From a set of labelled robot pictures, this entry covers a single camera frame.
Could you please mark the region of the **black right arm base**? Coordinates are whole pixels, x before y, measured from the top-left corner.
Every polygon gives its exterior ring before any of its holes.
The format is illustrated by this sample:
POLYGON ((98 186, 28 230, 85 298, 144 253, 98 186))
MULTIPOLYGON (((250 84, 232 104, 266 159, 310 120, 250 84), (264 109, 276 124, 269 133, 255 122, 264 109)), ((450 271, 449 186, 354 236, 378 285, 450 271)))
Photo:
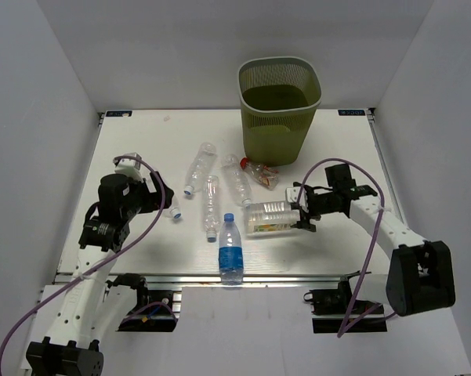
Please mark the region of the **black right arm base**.
MULTIPOLYGON (((336 334, 350 303, 352 292, 346 280, 338 282, 334 288, 309 290, 303 301, 311 305, 314 334, 336 334)), ((386 315, 382 306, 371 311, 347 333, 387 332, 386 315)))

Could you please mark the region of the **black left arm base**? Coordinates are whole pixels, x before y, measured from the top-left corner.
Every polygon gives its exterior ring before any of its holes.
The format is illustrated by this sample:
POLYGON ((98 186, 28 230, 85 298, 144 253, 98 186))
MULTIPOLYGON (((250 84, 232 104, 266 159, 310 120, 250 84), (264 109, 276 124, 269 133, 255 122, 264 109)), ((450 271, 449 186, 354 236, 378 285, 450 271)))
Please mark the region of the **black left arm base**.
POLYGON ((129 287, 133 308, 125 314, 117 331, 143 333, 172 333, 177 317, 173 311, 172 290, 151 290, 146 278, 135 273, 125 273, 114 280, 107 280, 107 293, 116 287, 129 287))

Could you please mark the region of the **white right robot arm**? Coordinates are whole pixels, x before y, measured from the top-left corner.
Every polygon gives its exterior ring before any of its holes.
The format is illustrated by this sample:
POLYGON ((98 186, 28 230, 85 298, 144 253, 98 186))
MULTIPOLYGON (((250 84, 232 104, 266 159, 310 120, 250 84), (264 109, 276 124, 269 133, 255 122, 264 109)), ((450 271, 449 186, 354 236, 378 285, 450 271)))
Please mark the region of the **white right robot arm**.
POLYGON ((301 230, 315 231, 322 216, 342 213, 371 236, 389 258, 385 274, 367 268, 348 276, 340 284, 339 305, 358 311, 366 302, 390 306, 398 316, 410 316, 455 304, 455 282, 451 251, 442 241, 417 234, 387 211, 382 195, 371 186, 357 184, 347 164, 326 168, 328 188, 295 182, 285 193, 291 208, 298 211, 301 230))

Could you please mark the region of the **clear square bottle yellow label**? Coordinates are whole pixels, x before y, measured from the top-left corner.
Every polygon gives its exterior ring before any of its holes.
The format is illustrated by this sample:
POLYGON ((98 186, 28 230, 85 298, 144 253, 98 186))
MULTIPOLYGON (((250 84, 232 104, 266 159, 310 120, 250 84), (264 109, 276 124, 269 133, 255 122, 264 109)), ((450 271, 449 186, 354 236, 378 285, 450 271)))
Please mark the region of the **clear square bottle yellow label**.
POLYGON ((299 211, 293 210, 286 201, 254 203, 245 209, 245 233, 289 231, 299 220, 299 211))

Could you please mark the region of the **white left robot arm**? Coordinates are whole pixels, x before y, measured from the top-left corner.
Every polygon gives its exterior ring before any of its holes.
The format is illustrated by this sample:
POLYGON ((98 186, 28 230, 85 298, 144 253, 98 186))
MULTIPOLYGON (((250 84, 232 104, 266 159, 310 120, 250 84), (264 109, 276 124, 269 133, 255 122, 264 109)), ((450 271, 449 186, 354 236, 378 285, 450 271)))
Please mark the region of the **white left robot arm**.
POLYGON ((164 212, 173 191, 157 172, 148 179, 139 172, 117 172, 100 180, 98 197, 85 214, 78 260, 61 307, 44 338, 27 347, 34 375, 99 375, 104 364, 100 343, 107 332, 160 311, 177 319, 171 304, 151 300, 139 274, 108 278, 123 253, 130 222, 140 214, 164 212))

